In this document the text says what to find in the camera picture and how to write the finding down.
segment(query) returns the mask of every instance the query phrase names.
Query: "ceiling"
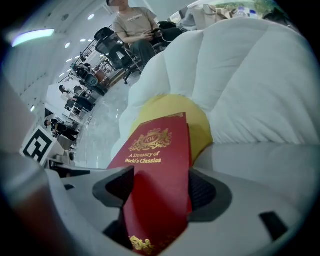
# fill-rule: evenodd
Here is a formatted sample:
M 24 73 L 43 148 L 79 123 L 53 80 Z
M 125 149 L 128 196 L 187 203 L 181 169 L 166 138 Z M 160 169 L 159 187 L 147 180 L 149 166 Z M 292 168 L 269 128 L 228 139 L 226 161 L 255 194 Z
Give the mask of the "ceiling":
M 34 128 L 45 119 L 48 86 L 63 77 L 74 59 L 88 45 L 81 39 L 94 39 L 95 33 L 112 24 L 112 11 L 106 0 L 54 0 L 34 13 L 15 36 L 41 29 L 55 29 L 51 37 L 32 40 L 11 48 L 2 62 L 2 71 L 29 109 L 35 106 Z

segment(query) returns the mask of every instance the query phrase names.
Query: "wall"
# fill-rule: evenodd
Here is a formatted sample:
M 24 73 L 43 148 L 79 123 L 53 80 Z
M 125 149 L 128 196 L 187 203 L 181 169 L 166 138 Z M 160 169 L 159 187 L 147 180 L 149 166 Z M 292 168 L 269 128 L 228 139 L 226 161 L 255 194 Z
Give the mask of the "wall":
M 57 115 L 63 121 L 67 121 L 63 115 L 68 117 L 70 112 L 65 109 L 67 99 L 59 91 L 60 85 L 63 85 L 67 90 L 74 92 L 74 88 L 80 84 L 78 81 L 73 80 L 70 82 L 52 84 L 48 87 L 45 104 L 46 109 Z
M 195 0 L 135 0 L 137 4 L 145 1 L 159 21 L 166 21 L 171 15 L 195 2 Z
M 75 61 L 75 57 L 80 55 L 90 44 L 89 39 L 94 40 L 95 34 L 102 28 L 109 27 L 116 14 L 109 15 L 104 8 L 100 8 L 95 11 L 94 18 L 88 20 L 89 14 L 83 17 L 82 20 L 76 23 L 76 27 L 69 31 L 70 36 L 65 39 L 66 43 L 70 43 L 69 48 L 65 49 L 65 57 L 62 59 L 63 66 L 61 67 L 58 74 L 56 74 L 55 81 L 61 81 L 65 78 L 69 72 L 71 64 Z M 86 42 L 80 42 L 81 39 L 86 39 Z

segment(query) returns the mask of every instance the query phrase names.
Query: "yellow pillow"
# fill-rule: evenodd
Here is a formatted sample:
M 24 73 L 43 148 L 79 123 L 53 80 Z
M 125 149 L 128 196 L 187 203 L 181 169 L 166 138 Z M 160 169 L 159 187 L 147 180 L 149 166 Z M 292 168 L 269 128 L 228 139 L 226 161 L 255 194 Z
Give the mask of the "yellow pillow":
M 213 143 L 213 138 L 206 114 L 192 100 L 184 96 L 168 94 L 151 98 L 132 124 L 130 136 L 142 123 L 181 112 L 186 112 L 186 121 L 190 130 L 192 162 L 194 163 L 200 153 Z

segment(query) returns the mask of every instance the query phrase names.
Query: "bottle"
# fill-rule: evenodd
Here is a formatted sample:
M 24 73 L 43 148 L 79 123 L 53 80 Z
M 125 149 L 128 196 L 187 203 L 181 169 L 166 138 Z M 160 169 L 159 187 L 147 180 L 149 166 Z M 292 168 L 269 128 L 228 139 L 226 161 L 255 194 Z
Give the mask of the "bottle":
M 236 12 L 236 17 L 248 17 L 245 8 L 243 6 L 238 7 L 238 11 Z
M 251 19 L 258 19 L 258 15 L 255 10 L 250 10 L 250 18 Z

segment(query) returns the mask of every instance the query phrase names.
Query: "desk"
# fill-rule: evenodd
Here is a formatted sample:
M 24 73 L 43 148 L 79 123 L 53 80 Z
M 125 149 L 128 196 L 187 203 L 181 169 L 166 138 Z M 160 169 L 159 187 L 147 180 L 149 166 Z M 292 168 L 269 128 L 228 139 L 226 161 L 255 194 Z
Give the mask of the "desk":
M 75 110 L 80 111 L 79 115 L 74 113 Z M 71 111 L 70 111 L 70 114 L 69 114 L 68 118 L 71 119 L 72 121 L 78 123 L 78 124 L 84 125 L 85 124 L 85 122 L 84 122 L 84 116 L 85 115 L 86 115 L 86 113 L 84 111 L 80 110 L 79 108 L 77 108 L 74 105 L 72 107 Z

